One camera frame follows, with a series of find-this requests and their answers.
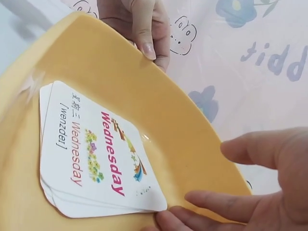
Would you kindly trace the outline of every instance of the colorful flowers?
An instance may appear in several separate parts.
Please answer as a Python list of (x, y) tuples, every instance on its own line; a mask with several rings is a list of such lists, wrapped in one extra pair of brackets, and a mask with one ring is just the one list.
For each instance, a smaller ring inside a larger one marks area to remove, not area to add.
[(257, 17), (256, 6), (269, 6), (263, 17), (267, 16), (276, 7), (279, 0), (260, 0), (255, 4), (254, 0), (218, 0), (216, 13), (224, 17), (233, 28), (239, 28)]
[(97, 140), (95, 134), (93, 134), (90, 130), (86, 129), (86, 142), (88, 143), (87, 151), (88, 151), (88, 169), (90, 178), (97, 183), (100, 183), (104, 176), (99, 171), (101, 169), (100, 164), (97, 162), (96, 155), (94, 151), (97, 149), (94, 141)]

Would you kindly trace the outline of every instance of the finger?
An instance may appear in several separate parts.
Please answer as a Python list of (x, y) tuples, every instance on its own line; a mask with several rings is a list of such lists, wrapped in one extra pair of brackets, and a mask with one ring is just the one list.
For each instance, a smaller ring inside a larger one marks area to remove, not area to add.
[(154, 15), (154, 20), (156, 23), (152, 28), (153, 35), (155, 35), (153, 37), (156, 53), (154, 63), (166, 72), (170, 62), (170, 22), (162, 2), (159, 1), (155, 7), (157, 16)]
[(131, 2), (134, 41), (138, 49), (150, 60), (156, 59), (152, 38), (154, 6), (155, 0), (133, 0)]
[(289, 148), (290, 144), (303, 134), (307, 134), (307, 129), (293, 128), (281, 131), (252, 132), (223, 142), (220, 149), (226, 158), (233, 162), (277, 169), (282, 150)]
[(170, 212), (181, 220), (187, 227), (194, 231), (209, 230), (208, 227), (216, 229), (216, 227), (220, 224), (217, 221), (201, 216), (180, 206), (170, 208)]
[(214, 221), (180, 206), (173, 207), (170, 211), (194, 231), (242, 231), (245, 228), (240, 224)]
[(156, 221), (163, 231), (192, 231), (169, 211), (159, 212)]
[(206, 208), (225, 219), (248, 223), (261, 196), (232, 196), (208, 191), (192, 191), (185, 199), (193, 205)]
[(154, 63), (166, 72), (170, 62), (170, 36), (154, 40), (154, 49), (156, 52)]

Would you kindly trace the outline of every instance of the yellow plate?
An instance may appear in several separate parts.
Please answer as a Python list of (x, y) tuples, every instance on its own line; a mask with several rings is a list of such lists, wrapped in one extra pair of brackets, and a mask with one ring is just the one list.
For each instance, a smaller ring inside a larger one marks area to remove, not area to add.
[(0, 230), (137, 231), (152, 214), (69, 219), (39, 183), (39, 94), (20, 92), (33, 73), (39, 86), (60, 80), (133, 122), (151, 141), (144, 147), (169, 206), (193, 189), (250, 194), (220, 141), (193, 102), (110, 27), (81, 13), (55, 25), (0, 78)]

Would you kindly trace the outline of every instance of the cartoon drawing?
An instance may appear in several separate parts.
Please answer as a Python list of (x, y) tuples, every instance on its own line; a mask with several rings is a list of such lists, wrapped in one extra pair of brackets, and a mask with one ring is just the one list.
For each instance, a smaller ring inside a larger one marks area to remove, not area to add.
[(246, 182), (247, 182), (247, 184), (249, 185), (249, 187), (252, 189), (251, 183), (250, 183), (249, 181), (247, 181), (247, 180), (246, 180)]
[(145, 170), (145, 167), (143, 166), (143, 163), (141, 161), (141, 159), (139, 158), (139, 156), (136, 154), (136, 149), (134, 148), (132, 142), (130, 141), (130, 139), (125, 135), (124, 131), (120, 129), (119, 124), (116, 122), (115, 119), (111, 119), (111, 122), (114, 124), (114, 130), (115, 132), (119, 133), (120, 139), (125, 141), (128, 144), (128, 149), (129, 152), (131, 152), (131, 159), (134, 162), (134, 179), (136, 181), (141, 181), (143, 175), (147, 175), (147, 172)]
[(82, 11), (95, 18), (98, 18), (97, 13), (92, 11), (91, 5), (87, 0), (79, 0), (73, 5), (71, 5), (71, 1), (68, 0), (62, 0), (62, 2), (69, 5), (69, 7), (74, 11)]
[(100, 183), (103, 179), (103, 173), (99, 172), (101, 169), (100, 164), (97, 162), (96, 155), (94, 154), (96, 145), (94, 141), (97, 140), (97, 136), (92, 133), (90, 130), (86, 129), (86, 142), (88, 143), (87, 151), (88, 151), (88, 169), (90, 178), (97, 183)]
[(171, 48), (178, 55), (187, 55), (192, 49), (192, 42), (197, 36), (197, 29), (189, 24), (188, 18), (182, 16), (171, 25)]
[(269, 6), (263, 17), (272, 12), (280, 0), (218, 0), (216, 13), (233, 28), (243, 27), (257, 17), (256, 6)]
[(215, 95), (215, 87), (206, 87), (203, 92), (192, 91), (188, 94), (191, 100), (197, 105), (197, 107), (206, 116), (208, 121), (212, 123), (218, 113), (218, 102), (213, 100)]

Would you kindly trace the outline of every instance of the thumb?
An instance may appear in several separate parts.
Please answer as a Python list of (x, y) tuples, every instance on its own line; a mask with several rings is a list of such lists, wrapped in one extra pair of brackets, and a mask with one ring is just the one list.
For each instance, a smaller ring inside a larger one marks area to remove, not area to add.
[(154, 6), (155, 0), (133, 0), (131, 3), (134, 42), (138, 49), (150, 60), (156, 59), (152, 38)]
[(301, 155), (307, 138), (307, 128), (251, 132), (223, 142), (220, 149), (233, 162), (278, 169), (279, 164), (290, 161), (291, 153)]

